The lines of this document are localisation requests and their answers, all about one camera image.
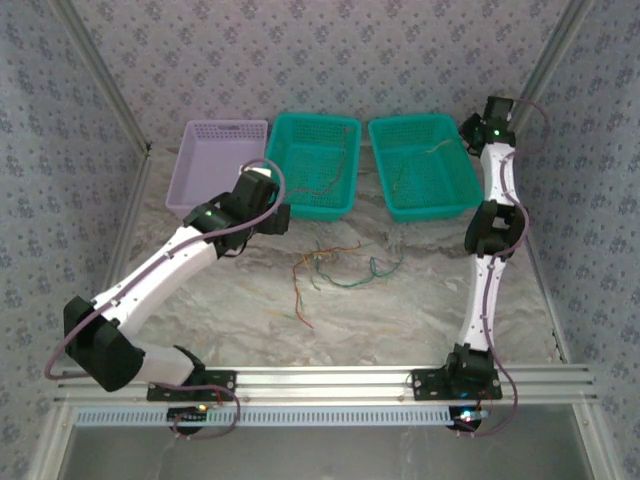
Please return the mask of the teal plastic basket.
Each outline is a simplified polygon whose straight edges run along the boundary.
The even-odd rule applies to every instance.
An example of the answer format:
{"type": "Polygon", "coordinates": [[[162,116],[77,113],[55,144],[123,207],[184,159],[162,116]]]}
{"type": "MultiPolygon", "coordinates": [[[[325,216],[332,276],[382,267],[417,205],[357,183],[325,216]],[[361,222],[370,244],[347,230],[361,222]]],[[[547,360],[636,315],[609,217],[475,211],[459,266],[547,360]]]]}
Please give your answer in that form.
{"type": "Polygon", "coordinates": [[[284,174],[292,216],[334,222],[352,210],[361,137],[361,123],[351,117],[291,112],[276,117],[266,158],[284,174]]]}
{"type": "Polygon", "coordinates": [[[482,202],[482,187],[451,116],[378,118],[369,122],[368,133],[394,222],[452,218],[482,202]]]}

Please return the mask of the purple plastic basket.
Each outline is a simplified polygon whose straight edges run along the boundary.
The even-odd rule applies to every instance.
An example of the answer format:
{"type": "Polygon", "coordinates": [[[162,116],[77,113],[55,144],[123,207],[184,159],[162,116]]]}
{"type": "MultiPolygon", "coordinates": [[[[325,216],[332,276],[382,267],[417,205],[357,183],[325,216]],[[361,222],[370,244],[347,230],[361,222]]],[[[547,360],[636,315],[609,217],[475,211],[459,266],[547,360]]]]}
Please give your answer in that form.
{"type": "Polygon", "coordinates": [[[184,218],[196,206],[229,192],[240,167],[265,153],[265,120],[191,120],[187,123],[165,200],[184,218]]]}

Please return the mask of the black controller board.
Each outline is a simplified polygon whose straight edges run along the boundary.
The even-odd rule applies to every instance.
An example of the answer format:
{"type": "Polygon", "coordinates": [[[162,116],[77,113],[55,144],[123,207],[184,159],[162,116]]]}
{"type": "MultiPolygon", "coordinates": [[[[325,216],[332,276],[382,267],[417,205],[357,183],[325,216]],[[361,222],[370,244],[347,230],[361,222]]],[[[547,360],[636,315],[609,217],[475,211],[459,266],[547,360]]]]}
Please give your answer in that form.
{"type": "Polygon", "coordinates": [[[473,406],[451,406],[449,415],[452,423],[448,428],[462,433],[475,433],[481,426],[482,421],[489,416],[479,405],[473,406]]]}
{"type": "Polygon", "coordinates": [[[204,405],[188,407],[170,407],[166,413],[167,422],[195,422],[207,420],[208,407],[204,405]]]}

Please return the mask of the aluminium frame post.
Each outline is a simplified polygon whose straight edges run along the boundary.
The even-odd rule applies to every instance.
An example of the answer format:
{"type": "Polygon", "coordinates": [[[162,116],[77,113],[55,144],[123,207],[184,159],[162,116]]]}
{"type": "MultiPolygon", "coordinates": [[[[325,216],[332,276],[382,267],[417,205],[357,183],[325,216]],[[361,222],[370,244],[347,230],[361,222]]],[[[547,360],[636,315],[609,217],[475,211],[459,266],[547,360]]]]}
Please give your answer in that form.
{"type": "Polygon", "coordinates": [[[525,0],[527,27],[539,30],[542,49],[521,96],[541,104],[544,90],[596,0],[525,0]]]}
{"type": "Polygon", "coordinates": [[[149,150],[148,142],[73,2],[71,0],[47,0],[47,3],[64,27],[73,47],[98,87],[104,101],[115,115],[124,134],[135,149],[145,156],[149,150]]]}

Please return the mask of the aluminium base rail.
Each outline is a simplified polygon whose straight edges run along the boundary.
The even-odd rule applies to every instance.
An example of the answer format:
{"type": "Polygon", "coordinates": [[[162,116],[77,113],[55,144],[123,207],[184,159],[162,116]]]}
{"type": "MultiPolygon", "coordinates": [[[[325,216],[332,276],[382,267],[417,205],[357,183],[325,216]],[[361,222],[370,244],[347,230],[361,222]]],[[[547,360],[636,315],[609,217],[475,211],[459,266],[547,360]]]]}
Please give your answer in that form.
{"type": "MultiPolygon", "coordinates": [[[[518,393],[521,405],[592,403],[598,400],[594,376],[584,365],[515,365],[507,368],[516,387],[500,377],[503,397],[487,406],[509,405],[518,393]]],[[[238,367],[235,393],[253,406],[404,406],[415,403],[409,367],[238,367]]],[[[133,382],[113,393],[95,382],[59,382],[56,401],[78,405],[131,405],[146,401],[148,387],[133,382]]]]}

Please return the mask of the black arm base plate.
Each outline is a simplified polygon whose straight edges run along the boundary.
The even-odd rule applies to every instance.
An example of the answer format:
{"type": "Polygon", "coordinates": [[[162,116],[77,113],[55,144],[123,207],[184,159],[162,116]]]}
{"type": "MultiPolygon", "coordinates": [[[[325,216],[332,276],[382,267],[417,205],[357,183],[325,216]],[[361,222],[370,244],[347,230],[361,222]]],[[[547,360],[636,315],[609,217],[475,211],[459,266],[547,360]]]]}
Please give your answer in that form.
{"type": "Polygon", "coordinates": [[[227,402],[236,389],[237,372],[234,370],[194,370],[183,387],[201,387],[201,390],[180,390],[150,384],[146,399],[150,402],[227,402]]]}
{"type": "Polygon", "coordinates": [[[411,388],[416,401],[500,400],[501,381],[496,370],[487,376],[463,377],[450,374],[444,367],[415,369],[411,372],[411,388]]]}

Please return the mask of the aluminium frame leg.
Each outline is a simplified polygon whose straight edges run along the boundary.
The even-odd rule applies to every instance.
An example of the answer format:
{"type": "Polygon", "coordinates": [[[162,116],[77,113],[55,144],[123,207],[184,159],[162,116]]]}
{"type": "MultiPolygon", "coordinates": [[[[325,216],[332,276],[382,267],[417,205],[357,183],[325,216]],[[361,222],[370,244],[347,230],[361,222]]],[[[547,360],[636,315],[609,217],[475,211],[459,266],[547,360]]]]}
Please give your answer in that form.
{"type": "Polygon", "coordinates": [[[75,422],[75,410],[54,405],[47,416],[31,460],[27,480],[58,480],[75,422]]]}
{"type": "Polygon", "coordinates": [[[573,412],[595,480],[619,480],[620,469],[614,444],[602,408],[592,403],[577,403],[573,412]]]}

